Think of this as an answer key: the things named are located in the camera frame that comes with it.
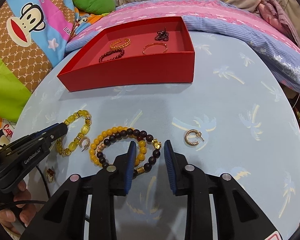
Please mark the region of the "gold woven bangle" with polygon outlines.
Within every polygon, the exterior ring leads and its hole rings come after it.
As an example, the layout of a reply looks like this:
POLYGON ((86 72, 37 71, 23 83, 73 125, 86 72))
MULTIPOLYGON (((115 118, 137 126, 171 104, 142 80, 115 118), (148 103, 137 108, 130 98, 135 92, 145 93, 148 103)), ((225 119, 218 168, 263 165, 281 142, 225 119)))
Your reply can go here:
POLYGON ((112 42, 109 46, 110 50, 118 50, 118 49, 124 49, 128 47, 131 44, 130 38, 125 38, 124 40, 118 39, 112 42))

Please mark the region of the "thin gold bangle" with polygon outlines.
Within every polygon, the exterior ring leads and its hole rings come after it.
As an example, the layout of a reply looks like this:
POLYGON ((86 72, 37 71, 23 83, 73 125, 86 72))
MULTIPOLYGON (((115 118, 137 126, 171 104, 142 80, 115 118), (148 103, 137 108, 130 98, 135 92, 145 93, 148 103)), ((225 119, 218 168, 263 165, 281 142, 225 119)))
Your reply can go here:
POLYGON ((166 53, 168 51, 168 46, 164 42, 154 42, 144 46, 142 53, 143 55, 156 54, 156 53, 166 53))

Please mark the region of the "dark garnet beaded bow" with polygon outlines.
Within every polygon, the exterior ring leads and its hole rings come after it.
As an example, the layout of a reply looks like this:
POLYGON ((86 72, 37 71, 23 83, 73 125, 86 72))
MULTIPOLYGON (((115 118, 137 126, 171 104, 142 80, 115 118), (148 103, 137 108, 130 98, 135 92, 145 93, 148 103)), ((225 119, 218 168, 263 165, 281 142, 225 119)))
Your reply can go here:
POLYGON ((157 32, 156 37, 154 38, 156 41, 168 41, 169 40, 169 33, 167 32, 166 28, 164 30, 160 30, 157 32))

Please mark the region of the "light blue palm tablecloth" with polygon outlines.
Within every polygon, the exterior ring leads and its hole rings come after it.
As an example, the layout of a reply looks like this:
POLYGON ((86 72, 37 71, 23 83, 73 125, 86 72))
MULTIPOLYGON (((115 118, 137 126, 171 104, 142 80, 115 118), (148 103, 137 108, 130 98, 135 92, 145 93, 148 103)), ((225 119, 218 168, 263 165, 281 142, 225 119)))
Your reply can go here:
MULTIPOLYGON (((64 121, 79 109, 92 115, 91 142, 115 126, 146 130, 206 174, 231 174, 289 239, 300 223, 300 129, 280 85, 258 55, 235 38, 190 32, 196 59, 191 84, 117 86, 70 93, 57 78, 69 54, 30 97, 13 133, 16 140, 64 121), (191 147, 189 129, 204 141, 191 147)), ((51 152, 39 165, 54 168, 51 193, 73 173, 100 169, 80 148, 51 152)), ((163 150, 149 173, 115 198, 117 239, 184 239, 186 197, 170 189, 163 150)))

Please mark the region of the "monkey cartoon colourful quilt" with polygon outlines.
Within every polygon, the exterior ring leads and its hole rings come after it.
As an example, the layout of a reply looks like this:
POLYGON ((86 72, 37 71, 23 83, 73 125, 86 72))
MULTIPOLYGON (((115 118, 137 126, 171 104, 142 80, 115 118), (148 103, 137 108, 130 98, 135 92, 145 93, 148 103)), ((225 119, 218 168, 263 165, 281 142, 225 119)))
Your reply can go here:
POLYGON ((6 0, 0 8, 0 148, 67 43, 109 13, 90 14, 73 0, 6 0))

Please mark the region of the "red cardboard tray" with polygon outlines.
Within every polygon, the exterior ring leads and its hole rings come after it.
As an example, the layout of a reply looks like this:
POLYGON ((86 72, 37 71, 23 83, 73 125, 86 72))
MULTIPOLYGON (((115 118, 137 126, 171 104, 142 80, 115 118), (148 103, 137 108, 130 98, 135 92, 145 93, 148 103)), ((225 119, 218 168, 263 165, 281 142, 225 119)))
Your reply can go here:
POLYGON ((191 83, 195 52, 185 22, 180 16, 159 17, 124 23, 104 29, 83 46, 57 77, 70 92, 153 83, 191 83), (166 28, 168 41, 156 41, 166 28), (109 46, 118 39, 131 44, 118 50, 109 46), (164 42, 166 53, 143 55, 145 45, 164 42))

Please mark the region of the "green plush cushion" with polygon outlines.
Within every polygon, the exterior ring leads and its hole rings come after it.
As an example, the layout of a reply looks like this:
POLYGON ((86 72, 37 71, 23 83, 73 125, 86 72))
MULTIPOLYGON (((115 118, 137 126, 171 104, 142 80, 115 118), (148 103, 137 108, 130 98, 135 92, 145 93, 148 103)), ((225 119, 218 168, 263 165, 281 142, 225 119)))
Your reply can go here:
POLYGON ((90 14, 101 15, 115 10, 113 0, 73 0, 74 6, 90 14))

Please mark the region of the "pink blue rose pillow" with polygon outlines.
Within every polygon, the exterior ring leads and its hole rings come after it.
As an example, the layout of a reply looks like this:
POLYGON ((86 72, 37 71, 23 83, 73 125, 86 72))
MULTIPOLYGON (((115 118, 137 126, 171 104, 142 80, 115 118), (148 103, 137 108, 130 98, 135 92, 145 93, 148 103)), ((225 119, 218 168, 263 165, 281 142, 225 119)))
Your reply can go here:
POLYGON ((220 0, 148 0, 124 4, 72 38, 65 51, 82 48, 99 32, 115 25, 172 16, 182 17, 188 30, 245 42, 277 81, 300 93, 300 48, 259 16, 220 0))

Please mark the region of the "pink purple crumpled cloth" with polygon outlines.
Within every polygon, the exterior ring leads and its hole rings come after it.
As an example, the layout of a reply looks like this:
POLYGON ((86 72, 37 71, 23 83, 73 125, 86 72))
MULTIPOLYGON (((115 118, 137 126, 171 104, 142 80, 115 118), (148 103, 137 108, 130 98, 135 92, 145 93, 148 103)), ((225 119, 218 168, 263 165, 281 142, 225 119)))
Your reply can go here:
POLYGON ((264 0, 258 5, 262 18, 300 48, 300 38, 284 9, 277 0, 264 0))

